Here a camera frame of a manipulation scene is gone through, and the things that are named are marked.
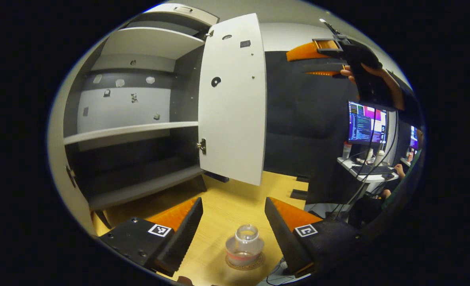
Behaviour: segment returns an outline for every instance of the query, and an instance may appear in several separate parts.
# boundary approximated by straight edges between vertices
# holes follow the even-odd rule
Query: drawer
[[[173,3],[166,3],[166,4],[158,5],[156,7],[153,7],[152,9],[145,11],[144,14],[157,13],[157,12],[181,15],[181,16],[202,22],[203,24],[207,26],[213,26],[217,24],[217,22],[219,21],[218,17],[210,13],[207,13],[203,10],[200,10],[198,8],[190,7],[190,6],[183,5],[183,4],[173,4]]]

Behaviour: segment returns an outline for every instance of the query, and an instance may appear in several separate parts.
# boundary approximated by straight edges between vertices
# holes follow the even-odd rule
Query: wooden table
[[[304,209],[305,201],[291,199],[293,189],[307,190],[308,184],[296,181],[296,177],[271,172],[263,172],[260,186],[230,180],[222,183],[203,176],[207,192],[191,193],[177,186],[170,190],[126,203],[106,210],[106,216],[113,225],[132,216],[149,218],[192,197],[202,197],[203,216],[191,246],[175,272],[172,280],[185,276],[195,286],[252,286],[265,279],[282,258],[282,252],[271,226],[266,218],[264,207],[266,197],[275,197],[297,208]],[[93,216],[98,235],[109,230]],[[246,223],[257,226],[264,240],[265,262],[254,270],[235,270],[225,262],[226,240],[235,234],[237,228]]]

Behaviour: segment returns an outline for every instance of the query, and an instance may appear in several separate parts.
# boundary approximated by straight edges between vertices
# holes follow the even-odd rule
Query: person
[[[422,152],[422,144],[424,144],[424,133],[422,130],[417,129],[417,139],[418,139],[418,152],[413,157],[413,161],[411,161],[410,167],[408,171],[405,173],[402,169],[401,164],[395,165],[395,170],[402,182],[402,180],[406,177],[406,174],[410,172],[410,170],[415,166],[415,163],[420,157],[420,153]],[[361,228],[362,222],[369,223],[373,219],[375,219],[387,206],[392,203],[395,198],[395,194],[399,192],[400,183],[393,191],[389,189],[384,190],[381,193],[381,199],[373,199],[368,196],[363,196],[358,201],[353,204],[353,208],[351,208],[349,215],[348,215],[348,223],[356,228]]]
[[[360,63],[362,67],[370,74],[375,76],[380,76],[391,91],[391,96],[393,100],[393,107],[399,112],[399,119],[413,126],[422,125],[422,120],[420,119],[420,112],[418,107],[418,101],[415,96],[408,89],[403,88],[399,83],[383,68],[373,69]],[[344,66],[344,70],[341,70],[340,73],[343,76],[347,76],[348,79],[356,85],[355,76],[351,71],[350,66]]]

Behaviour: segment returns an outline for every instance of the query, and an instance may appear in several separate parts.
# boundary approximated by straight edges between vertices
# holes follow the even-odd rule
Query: clear plastic jar
[[[228,260],[234,266],[249,265],[258,258],[264,245],[259,238],[258,228],[244,224],[226,241]]]

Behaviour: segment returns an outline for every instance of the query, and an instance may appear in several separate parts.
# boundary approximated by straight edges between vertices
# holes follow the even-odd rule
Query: coaster
[[[261,266],[265,262],[265,255],[263,253],[260,253],[258,258],[253,263],[251,263],[249,265],[246,265],[246,266],[235,266],[235,265],[231,264],[229,259],[228,259],[228,255],[226,255],[225,260],[226,260],[226,264],[228,264],[229,267],[234,268],[236,270],[253,270],[255,268],[258,268],[259,266]]]

